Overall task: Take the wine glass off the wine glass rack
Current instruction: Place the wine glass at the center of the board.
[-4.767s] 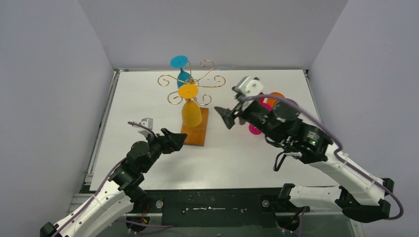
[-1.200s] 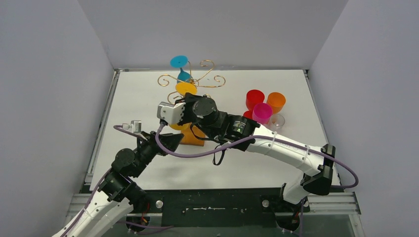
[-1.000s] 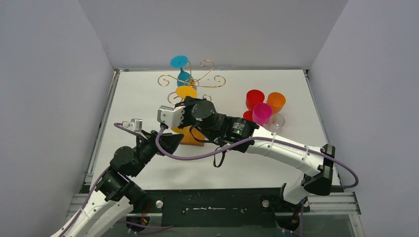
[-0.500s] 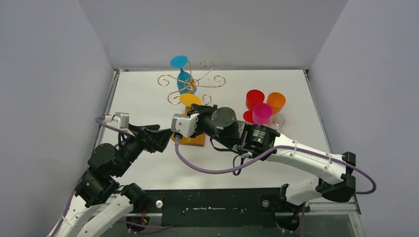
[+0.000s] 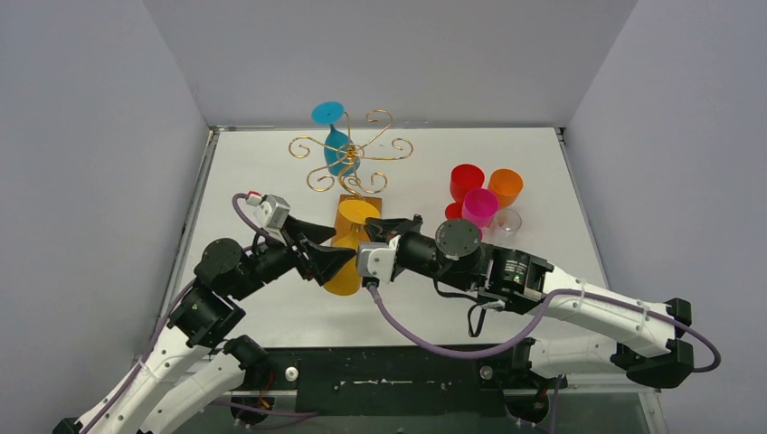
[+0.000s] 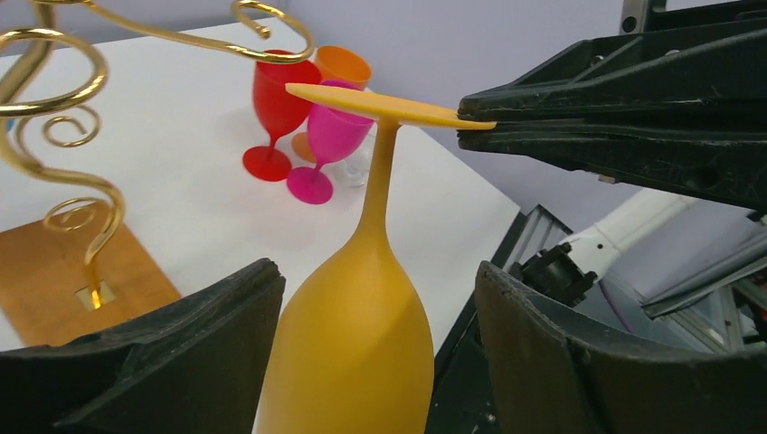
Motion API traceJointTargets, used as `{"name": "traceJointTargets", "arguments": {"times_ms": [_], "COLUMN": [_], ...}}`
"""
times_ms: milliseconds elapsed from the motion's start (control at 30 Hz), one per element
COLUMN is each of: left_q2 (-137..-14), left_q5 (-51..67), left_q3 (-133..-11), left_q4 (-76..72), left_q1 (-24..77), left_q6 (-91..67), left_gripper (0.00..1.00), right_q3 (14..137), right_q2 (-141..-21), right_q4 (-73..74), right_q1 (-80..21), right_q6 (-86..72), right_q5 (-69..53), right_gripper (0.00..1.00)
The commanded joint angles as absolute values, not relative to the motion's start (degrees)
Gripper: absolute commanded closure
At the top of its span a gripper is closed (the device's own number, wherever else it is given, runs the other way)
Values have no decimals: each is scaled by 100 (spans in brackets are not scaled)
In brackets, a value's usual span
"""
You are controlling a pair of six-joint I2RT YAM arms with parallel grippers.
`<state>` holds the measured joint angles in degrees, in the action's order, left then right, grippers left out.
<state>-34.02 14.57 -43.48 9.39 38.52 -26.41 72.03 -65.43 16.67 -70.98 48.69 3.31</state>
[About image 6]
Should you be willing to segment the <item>magenta wine glass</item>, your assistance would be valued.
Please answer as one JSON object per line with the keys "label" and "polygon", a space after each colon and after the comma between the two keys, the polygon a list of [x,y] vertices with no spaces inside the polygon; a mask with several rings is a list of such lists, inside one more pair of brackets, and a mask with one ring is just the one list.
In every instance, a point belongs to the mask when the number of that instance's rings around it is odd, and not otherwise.
{"label": "magenta wine glass", "polygon": [[290,193],[303,203],[327,203],[333,196],[334,187],[321,171],[322,167],[352,155],[373,123],[370,118],[314,104],[308,114],[307,136],[315,164],[289,172],[287,187]]}

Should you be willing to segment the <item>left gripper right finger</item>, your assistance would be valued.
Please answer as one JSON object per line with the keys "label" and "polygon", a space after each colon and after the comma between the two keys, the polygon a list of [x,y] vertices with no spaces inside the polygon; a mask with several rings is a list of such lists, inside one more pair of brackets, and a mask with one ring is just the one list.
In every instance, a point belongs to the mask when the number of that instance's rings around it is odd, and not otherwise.
{"label": "left gripper right finger", "polygon": [[505,433],[763,433],[766,354],[705,354],[593,320],[489,262],[475,302]]}

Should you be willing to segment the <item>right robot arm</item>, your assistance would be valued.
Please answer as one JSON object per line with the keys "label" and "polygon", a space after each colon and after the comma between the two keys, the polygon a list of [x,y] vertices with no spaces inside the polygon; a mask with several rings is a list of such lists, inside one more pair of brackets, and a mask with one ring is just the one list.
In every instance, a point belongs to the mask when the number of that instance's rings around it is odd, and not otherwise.
{"label": "right robot arm", "polygon": [[522,280],[565,304],[699,199],[766,209],[764,17],[578,42],[464,97],[465,150],[529,156],[639,191],[531,258]]}

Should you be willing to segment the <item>clear patterned wine glass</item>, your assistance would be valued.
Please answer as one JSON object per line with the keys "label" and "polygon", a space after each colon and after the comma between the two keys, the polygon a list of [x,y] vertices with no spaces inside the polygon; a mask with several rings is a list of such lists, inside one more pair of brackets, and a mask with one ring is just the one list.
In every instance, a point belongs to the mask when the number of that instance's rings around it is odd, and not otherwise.
{"label": "clear patterned wine glass", "polygon": [[375,134],[368,133],[360,146],[336,169],[335,179],[344,187],[356,188],[366,184],[374,152]]}

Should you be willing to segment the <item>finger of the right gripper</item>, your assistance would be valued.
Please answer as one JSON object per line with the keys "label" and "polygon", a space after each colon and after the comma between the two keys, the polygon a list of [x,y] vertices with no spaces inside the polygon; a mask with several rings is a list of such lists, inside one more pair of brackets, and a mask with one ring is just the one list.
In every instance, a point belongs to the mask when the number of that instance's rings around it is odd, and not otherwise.
{"label": "finger of the right gripper", "polygon": [[516,80],[464,97],[468,120],[747,113],[766,105],[766,21],[577,42]]}
{"label": "finger of the right gripper", "polygon": [[568,171],[725,203],[766,207],[766,136],[713,131],[587,124],[581,120],[500,122],[461,130],[459,147],[529,156]]}

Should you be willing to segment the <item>yellow wine glass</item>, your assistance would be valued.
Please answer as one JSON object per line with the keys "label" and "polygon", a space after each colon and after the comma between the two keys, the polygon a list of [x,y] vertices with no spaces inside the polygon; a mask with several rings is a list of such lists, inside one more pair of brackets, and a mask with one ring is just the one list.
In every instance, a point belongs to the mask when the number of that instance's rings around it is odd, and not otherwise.
{"label": "yellow wine glass", "polygon": [[430,324],[393,254],[386,212],[403,125],[490,130],[451,108],[290,83],[288,93],[377,124],[359,222],[284,307],[257,412],[259,433],[422,433],[434,380]]}

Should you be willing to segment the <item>gold wire rack wooden base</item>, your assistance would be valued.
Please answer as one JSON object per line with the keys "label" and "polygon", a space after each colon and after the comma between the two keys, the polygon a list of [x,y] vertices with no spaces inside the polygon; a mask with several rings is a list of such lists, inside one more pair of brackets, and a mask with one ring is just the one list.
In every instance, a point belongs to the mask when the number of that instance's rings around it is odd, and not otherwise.
{"label": "gold wire rack wooden base", "polygon": [[98,46],[107,76],[44,138],[21,127],[52,169],[115,187],[127,214],[99,251],[93,302],[84,265],[109,196],[1,166],[1,317],[23,344],[59,345],[193,294],[276,249],[289,197],[247,174],[266,141],[252,108],[256,62],[156,37]]}

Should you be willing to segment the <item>orange wine glass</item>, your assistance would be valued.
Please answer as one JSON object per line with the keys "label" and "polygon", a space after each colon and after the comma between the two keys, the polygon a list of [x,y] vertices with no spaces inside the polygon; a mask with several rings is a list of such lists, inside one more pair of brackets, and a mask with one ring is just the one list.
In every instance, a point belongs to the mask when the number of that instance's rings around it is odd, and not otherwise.
{"label": "orange wine glass", "polygon": [[[320,70],[322,80],[342,80],[364,90],[372,76],[367,61],[355,52],[337,45],[323,45],[317,49],[314,64]],[[291,140],[294,153],[304,161],[315,163],[305,132],[297,133]]]}

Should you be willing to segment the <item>red wine glass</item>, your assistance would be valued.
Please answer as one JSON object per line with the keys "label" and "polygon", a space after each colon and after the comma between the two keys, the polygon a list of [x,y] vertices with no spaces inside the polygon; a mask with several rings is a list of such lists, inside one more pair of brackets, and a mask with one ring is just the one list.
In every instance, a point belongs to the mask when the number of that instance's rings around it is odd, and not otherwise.
{"label": "red wine glass", "polygon": [[285,85],[293,82],[318,84],[320,80],[321,73],[310,60],[289,64],[256,62],[252,106],[269,142],[253,146],[242,155],[243,167],[250,175],[267,182],[287,178],[292,163],[277,149],[277,142],[300,127],[312,104],[287,92]]}

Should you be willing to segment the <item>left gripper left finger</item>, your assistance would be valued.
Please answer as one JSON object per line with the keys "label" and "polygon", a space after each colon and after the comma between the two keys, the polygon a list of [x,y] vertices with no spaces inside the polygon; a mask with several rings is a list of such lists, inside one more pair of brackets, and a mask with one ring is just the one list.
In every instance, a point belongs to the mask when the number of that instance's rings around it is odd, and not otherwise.
{"label": "left gripper left finger", "polygon": [[62,346],[1,354],[4,433],[248,433],[285,279],[259,259]]}

